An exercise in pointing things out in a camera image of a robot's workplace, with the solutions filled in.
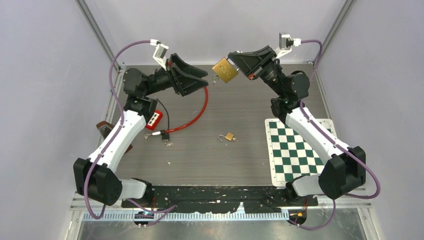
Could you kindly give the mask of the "large brass padlock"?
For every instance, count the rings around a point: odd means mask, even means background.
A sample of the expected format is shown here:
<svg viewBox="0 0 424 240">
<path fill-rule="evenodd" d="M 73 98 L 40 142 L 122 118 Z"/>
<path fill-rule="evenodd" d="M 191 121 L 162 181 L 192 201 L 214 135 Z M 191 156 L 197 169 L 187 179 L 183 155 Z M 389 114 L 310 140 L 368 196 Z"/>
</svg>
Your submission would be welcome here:
<svg viewBox="0 0 424 240">
<path fill-rule="evenodd" d="M 218 61 L 212 67 L 212 70 L 215 73 L 215 75 L 212 77 L 214 85 L 219 80 L 222 80 L 227 84 L 238 75 L 238 70 L 231 65 L 226 57 L 223 57 L 220 61 Z"/>
</svg>

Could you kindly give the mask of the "black cable padlock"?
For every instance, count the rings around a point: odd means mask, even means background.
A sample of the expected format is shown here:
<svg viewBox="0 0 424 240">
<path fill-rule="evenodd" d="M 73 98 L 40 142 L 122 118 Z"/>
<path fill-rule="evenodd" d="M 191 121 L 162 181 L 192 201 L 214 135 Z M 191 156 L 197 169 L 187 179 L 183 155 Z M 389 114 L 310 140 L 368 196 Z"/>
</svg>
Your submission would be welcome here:
<svg viewBox="0 0 424 240">
<path fill-rule="evenodd" d="M 167 128 L 166 128 L 166 130 L 162 130 L 161 131 L 161 140 L 162 140 L 162 142 L 164 143 L 164 146 L 165 147 L 169 147 L 169 146 L 171 146 L 173 143 L 172 142 L 170 142 L 170 134 L 169 133 L 167 133 L 166 131 L 167 130 L 170 130 L 170 115 L 169 115 L 169 112 L 168 112 L 168 110 L 167 110 L 167 108 L 165 107 L 165 105 L 162 103 L 162 101 L 161 100 L 159 100 L 159 98 L 158 97 L 155 97 L 155 99 L 159 102 L 159 104 L 163 107 L 163 109 L 164 109 L 164 111 L 165 111 L 165 114 L 166 114 L 166 119 L 167 119 Z"/>
</svg>

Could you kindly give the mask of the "small brass padlock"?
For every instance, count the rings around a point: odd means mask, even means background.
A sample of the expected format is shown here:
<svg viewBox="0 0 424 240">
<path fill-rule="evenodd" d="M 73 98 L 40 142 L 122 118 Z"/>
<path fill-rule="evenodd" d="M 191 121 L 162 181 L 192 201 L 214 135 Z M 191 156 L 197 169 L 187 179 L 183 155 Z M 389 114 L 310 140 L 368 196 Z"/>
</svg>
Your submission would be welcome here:
<svg viewBox="0 0 424 240">
<path fill-rule="evenodd" d="M 228 141 L 230 141 L 230 142 L 237 142 L 238 141 L 238 139 L 235 137 L 235 134 L 233 134 L 233 133 L 231 133 L 231 132 L 228 132 L 227 134 L 219 134 L 218 136 L 217 136 L 217 139 L 219 140 L 219 141 L 223 141 L 224 139 L 225 140 L 228 140 Z"/>
</svg>

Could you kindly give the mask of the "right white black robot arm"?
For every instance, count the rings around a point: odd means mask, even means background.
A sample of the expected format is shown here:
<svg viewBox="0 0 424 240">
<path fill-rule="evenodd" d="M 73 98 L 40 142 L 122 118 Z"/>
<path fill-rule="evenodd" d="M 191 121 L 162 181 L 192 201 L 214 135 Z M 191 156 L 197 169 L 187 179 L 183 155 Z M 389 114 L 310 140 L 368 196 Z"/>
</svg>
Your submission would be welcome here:
<svg viewBox="0 0 424 240">
<path fill-rule="evenodd" d="M 299 205 L 306 196 L 324 195 L 336 200 L 366 183 L 365 151 L 350 147 L 316 121 L 303 99 L 309 95 L 310 79 L 301 72 L 284 74 L 280 58 L 290 49 L 265 46 L 252 52 L 230 52 L 228 59 L 249 80 L 260 78 L 277 97 L 270 100 L 272 114 L 296 131 L 324 163 L 321 173 L 288 181 L 283 190 L 291 205 Z"/>
</svg>

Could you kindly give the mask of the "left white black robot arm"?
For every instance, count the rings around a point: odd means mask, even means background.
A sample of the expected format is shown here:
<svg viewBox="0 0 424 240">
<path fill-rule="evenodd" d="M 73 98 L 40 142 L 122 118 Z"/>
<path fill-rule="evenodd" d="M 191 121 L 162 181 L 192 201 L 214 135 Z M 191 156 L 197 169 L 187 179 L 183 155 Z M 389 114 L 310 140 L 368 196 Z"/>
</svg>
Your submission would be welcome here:
<svg viewBox="0 0 424 240">
<path fill-rule="evenodd" d="M 207 71 L 189 65 L 176 53 L 165 60 L 165 67 L 152 74 L 128 68 L 123 74 L 127 99 L 122 117 L 88 158 L 78 158 L 73 164 L 77 193 L 107 206 L 134 199 L 141 207 L 148 207 L 154 199 L 148 190 L 151 184 L 137 178 L 119 179 L 115 174 L 118 165 L 155 113 L 158 102 L 150 95 L 172 88 L 176 94 L 187 96 L 208 86 L 207 75 Z"/>
</svg>

